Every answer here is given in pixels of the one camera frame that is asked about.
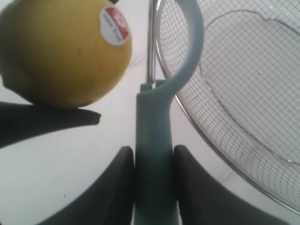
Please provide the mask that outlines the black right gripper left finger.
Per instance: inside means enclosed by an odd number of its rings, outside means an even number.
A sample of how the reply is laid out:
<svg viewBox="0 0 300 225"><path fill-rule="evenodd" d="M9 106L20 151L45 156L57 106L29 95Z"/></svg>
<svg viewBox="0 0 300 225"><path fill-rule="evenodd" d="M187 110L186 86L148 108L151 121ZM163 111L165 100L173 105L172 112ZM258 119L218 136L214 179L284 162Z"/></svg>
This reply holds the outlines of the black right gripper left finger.
<svg viewBox="0 0 300 225"><path fill-rule="evenodd" d="M133 151L123 146L83 194L41 224L129 225L133 215L134 184Z"/></svg>

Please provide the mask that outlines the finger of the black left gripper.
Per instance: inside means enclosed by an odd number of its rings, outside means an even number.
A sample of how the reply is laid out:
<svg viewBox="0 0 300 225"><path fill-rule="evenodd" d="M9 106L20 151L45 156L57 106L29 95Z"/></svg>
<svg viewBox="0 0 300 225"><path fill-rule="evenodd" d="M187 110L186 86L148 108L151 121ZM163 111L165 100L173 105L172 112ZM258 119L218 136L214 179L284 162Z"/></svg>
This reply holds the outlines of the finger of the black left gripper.
<svg viewBox="0 0 300 225"><path fill-rule="evenodd" d="M90 110L60 110L1 101L0 147L64 129L97 125L100 118L101 114Z"/></svg>

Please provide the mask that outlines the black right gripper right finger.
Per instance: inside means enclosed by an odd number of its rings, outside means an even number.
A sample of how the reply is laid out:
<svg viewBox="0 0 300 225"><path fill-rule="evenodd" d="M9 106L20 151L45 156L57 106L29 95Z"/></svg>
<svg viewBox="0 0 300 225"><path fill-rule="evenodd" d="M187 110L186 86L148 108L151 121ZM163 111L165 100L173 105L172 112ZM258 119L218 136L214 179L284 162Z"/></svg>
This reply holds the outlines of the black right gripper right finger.
<svg viewBox="0 0 300 225"><path fill-rule="evenodd" d="M186 146L174 147L173 165L175 193L184 225L285 224L222 186Z"/></svg>

